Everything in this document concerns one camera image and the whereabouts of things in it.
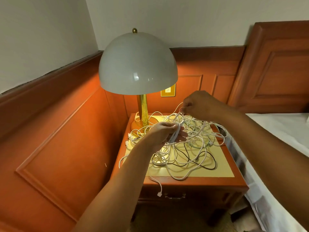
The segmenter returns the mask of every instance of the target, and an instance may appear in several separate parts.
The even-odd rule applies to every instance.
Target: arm
[[[72,232],[126,231],[153,153],[159,151],[177,126],[160,122],[132,149],[115,175],[90,203]],[[181,131],[176,141],[185,141]]]
[[[262,128],[247,115],[205,91],[183,101],[180,111],[222,124],[281,205],[309,230],[309,158]]]

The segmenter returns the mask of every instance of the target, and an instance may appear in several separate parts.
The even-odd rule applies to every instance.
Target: bed
[[[263,128],[309,157],[309,113],[247,114]],[[267,232],[305,232],[304,228],[286,211],[270,193],[250,162],[229,136],[227,148],[233,156],[249,186],[245,197],[261,225]]]
[[[309,157],[309,21],[255,23],[228,104]],[[265,187],[232,137],[227,146],[263,230],[304,228]]]

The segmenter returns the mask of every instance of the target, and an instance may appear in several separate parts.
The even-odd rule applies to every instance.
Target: floor
[[[215,227],[206,223],[211,210],[206,207],[139,205],[136,217],[127,232],[243,232],[260,229],[251,207],[241,209],[234,222],[229,213]]]

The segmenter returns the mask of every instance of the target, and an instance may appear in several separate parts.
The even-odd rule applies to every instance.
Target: person's left hand
[[[171,138],[172,134],[177,131],[177,128],[178,126],[175,123],[159,122],[147,132],[141,141],[144,140],[144,142],[147,143],[153,154],[164,146],[164,144]],[[188,134],[183,130],[184,127],[182,126],[175,142],[186,141]]]

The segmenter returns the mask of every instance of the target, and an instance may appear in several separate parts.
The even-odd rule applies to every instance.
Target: bedding
[[[309,157],[309,127],[306,125],[308,113],[247,115],[273,135]],[[226,145],[250,188],[245,197],[251,204],[262,229],[267,232],[306,232],[270,193],[231,136],[228,136]]]

